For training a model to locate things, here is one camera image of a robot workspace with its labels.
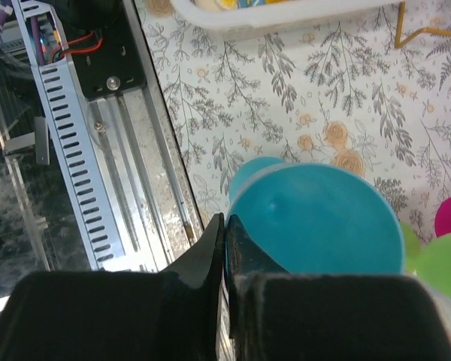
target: red wire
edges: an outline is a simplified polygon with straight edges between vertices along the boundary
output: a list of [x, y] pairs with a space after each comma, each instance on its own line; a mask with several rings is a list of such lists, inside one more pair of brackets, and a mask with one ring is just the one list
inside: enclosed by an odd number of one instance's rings
[[93, 36], [93, 32], [90, 32], [89, 34], [83, 36], [82, 38], [78, 38], [72, 41], [69, 41], [68, 43], [65, 43], [63, 45], [59, 45], [58, 47], [56, 47], [55, 49], [52, 50], [52, 52], [50, 53], [50, 62], [53, 61], [53, 57], [55, 56], [55, 53], [57, 51], [59, 51], [60, 49], [62, 49], [64, 46], [66, 45], [72, 45], [72, 44], [76, 44], [76, 43], [80, 43], [81, 41], [87, 40], [88, 38]]
[[86, 49], [70, 49], [70, 50], [66, 50], [62, 53], [62, 56], [65, 56], [67, 54], [88, 54], [88, 53], [92, 53], [98, 49], [100, 49], [100, 47], [102, 46], [102, 43], [104, 42], [103, 38], [100, 38], [100, 40], [98, 41], [97, 45], [95, 45], [94, 47], [88, 47]]

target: white plastic bin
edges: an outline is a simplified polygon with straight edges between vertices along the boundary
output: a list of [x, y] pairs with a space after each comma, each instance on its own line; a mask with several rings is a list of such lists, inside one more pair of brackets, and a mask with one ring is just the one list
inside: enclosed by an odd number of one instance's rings
[[232, 11], [204, 11], [191, 0], [171, 0], [188, 22], [224, 40], [260, 35], [326, 23], [330, 17], [391, 4], [391, 0], [289, 0]]

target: table surface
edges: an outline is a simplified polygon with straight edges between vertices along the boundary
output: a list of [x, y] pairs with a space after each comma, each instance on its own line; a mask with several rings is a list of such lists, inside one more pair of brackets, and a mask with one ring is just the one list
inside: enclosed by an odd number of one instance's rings
[[[136, 4], [204, 220], [227, 212], [243, 162], [280, 156], [354, 171], [423, 244], [434, 238], [451, 196], [451, 38], [394, 49], [390, 5], [224, 42]], [[451, 27], [451, 0], [407, 2], [405, 34], [423, 26]]]

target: gray plastic cable tray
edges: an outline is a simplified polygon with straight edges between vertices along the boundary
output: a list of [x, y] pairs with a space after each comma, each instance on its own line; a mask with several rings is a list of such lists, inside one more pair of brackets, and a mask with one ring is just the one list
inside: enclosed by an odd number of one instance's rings
[[26, 27], [30, 17], [51, 13], [57, 22], [58, 18], [51, 6], [41, 2], [12, 2], [90, 266], [103, 268], [109, 259], [125, 252], [71, 69], [64, 59], [39, 67]]

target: gold metal stand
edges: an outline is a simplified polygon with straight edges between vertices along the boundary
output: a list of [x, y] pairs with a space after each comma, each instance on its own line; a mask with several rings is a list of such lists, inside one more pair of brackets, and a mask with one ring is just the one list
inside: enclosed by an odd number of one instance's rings
[[398, 26], [396, 28], [396, 37], [394, 41], [394, 46], [396, 49], [403, 47], [407, 43], [409, 43], [411, 40], [413, 40], [416, 36], [419, 34], [436, 34], [436, 35], [443, 35], [443, 36], [451, 36], [451, 31], [448, 30], [441, 30], [441, 29], [435, 29], [435, 28], [421, 28], [416, 30], [413, 34], [409, 35], [407, 38], [405, 38], [403, 41], [401, 40], [401, 33], [403, 30], [403, 20], [404, 20], [404, 9], [406, 8], [406, 2], [401, 2], [399, 5], [399, 12], [398, 12]]

